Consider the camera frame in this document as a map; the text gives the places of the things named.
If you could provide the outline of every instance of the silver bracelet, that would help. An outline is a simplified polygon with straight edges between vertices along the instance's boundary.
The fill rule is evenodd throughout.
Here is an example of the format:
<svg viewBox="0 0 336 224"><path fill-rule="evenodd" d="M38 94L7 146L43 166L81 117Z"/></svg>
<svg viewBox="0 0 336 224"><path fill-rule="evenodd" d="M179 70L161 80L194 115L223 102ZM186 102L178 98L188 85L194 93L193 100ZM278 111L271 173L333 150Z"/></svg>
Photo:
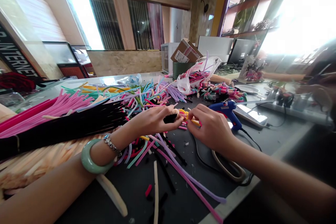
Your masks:
<svg viewBox="0 0 336 224"><path fill-rule="evenodd" d="M118 158L123 155L122 152L120 150L118 150L118 148L116 146L114 146L114 144L111 142L110 135L104 136L103 139L105 140L105 143L107 143L107 145L117 153Z"/></svg>

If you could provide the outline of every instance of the sign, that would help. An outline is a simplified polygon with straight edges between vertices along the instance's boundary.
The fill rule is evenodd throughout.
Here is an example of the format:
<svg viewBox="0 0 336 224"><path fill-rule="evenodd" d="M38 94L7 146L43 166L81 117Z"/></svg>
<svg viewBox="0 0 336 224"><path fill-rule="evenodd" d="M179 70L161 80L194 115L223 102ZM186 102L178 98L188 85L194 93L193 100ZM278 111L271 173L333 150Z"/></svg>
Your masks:
<svg viewBox="0 0 336 224"><path fill-rule="evenodd" d="M40 77L34 66L22 53L9 32L0 26L0 59L13 71L25 76Z"/></svg>

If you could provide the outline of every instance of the curtain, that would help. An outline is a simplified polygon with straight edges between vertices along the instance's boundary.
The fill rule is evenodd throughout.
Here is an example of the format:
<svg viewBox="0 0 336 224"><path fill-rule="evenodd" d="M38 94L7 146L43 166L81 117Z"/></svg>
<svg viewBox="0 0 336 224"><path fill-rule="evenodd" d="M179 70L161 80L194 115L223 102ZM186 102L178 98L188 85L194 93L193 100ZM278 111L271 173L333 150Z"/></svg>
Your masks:
<svg viewBox="0 0 336 224"><path fill-rule="evenodd" d="M153 48L161 50L161 44L165 43L163 34L162 9L159 3L147 3L150 29L153 37Z"/></svg>
<svg viewBox="0 0 336 224"><path fill-rule="evenodd" d="M142 50L154 49L147 2L141 0L127 0L127 2L136 48Z"/></svg>
<svg viewBox="0 0 336 224"><path fill-rule="evenodd" d="M113 0L90 0L101 41L105 50L123 50L116 10Z"/></svg>

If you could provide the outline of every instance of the forearm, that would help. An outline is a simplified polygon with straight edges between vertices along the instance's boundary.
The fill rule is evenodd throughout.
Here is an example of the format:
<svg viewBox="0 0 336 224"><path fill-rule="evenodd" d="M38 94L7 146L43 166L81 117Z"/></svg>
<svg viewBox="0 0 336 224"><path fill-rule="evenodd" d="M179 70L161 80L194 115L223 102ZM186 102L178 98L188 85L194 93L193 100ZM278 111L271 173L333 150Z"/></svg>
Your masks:
<svg viewBox="0 0 336 224"><path fill-rule="evenodd" d="M315 222L331 216L336 207L334 188L241 141L237 145L230 159L268 183L302 216Z"/></svg>
<svg viewBox="0 0 336 224"><path fill-rule="evenodd" d="M125 148L132 138L127 128L111 135L118 149ZM99 166L116 156L103 141L93 145L90 155ZM84 169L78 154L1 204L0 219L3 223L36 223L37 219L38 223L54 223L95 177Z"/></svg>

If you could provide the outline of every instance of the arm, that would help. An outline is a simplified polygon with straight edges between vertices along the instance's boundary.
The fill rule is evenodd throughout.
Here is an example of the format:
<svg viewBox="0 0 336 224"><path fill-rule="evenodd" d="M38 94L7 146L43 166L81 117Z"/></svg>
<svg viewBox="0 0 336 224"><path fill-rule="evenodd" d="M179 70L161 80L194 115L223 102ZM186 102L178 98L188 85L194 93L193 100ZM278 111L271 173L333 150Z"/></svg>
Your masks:
<svg viewBox="0 0 336 224"><path fill-rule="evenodd" d="M170 124L163 122L173 108L155 107L138 114L113 132L111 141L122 150L141 135L178 128L182 118ZM90 155L99 166L109 164L116 156L104 141L93 145ZM79 154L1 204L0 220L2 223L36 223L37 220L38 223L54 223L95 177L96 174L84 169Z"/></svg>
<svg viewBox="0 0 336 224"><path fill-rule="evenodd" d="M199 104L189 112L189 118L193 116L202 122L200 129L188 123L195 137L268 183L303 217L319 223L332 218L336 208L334 188L241 142L220 113Z"/></svg>

